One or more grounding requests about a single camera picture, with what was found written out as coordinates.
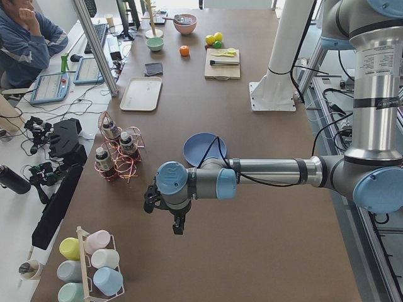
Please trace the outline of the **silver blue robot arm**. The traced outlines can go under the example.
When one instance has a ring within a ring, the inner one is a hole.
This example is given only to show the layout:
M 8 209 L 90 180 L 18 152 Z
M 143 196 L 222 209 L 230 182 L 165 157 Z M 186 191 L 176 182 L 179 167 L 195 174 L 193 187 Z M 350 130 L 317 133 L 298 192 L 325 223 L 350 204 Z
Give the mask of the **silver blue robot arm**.
M 376 214 L 402 207 L 402 155 L 395 148 L 402 57 L 401 1 L 326 1 L 322 44 L 356 50 L 352 142 L 342 155 L 309 159 L 202 157 L 185 168 L 158 168 L 144 195 L 144 210 L 167 210 L 173 232 L 184 232 L 195 199 L 229 199 L 240 183 L 271 187 L 326 187 Z

